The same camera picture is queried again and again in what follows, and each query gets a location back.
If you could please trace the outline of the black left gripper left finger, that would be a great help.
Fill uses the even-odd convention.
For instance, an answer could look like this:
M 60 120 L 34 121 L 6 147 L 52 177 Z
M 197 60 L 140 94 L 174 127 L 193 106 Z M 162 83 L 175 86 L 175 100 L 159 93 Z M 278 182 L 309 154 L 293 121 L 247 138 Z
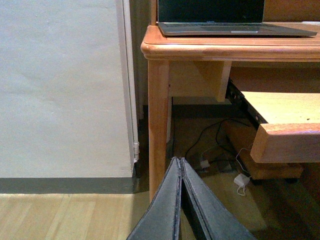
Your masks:
M 181 161 L 177 157 L 173 157 L 147 211 L 127 239 L 179 239 L 181 196 Z

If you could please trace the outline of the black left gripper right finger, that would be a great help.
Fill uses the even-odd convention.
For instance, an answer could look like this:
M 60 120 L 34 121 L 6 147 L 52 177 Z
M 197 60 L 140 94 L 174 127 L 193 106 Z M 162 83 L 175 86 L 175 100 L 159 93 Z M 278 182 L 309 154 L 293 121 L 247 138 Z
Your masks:
M 255 236 L 232 215 L 182 158 L 181 204 L 197 240 L 254 240 Z

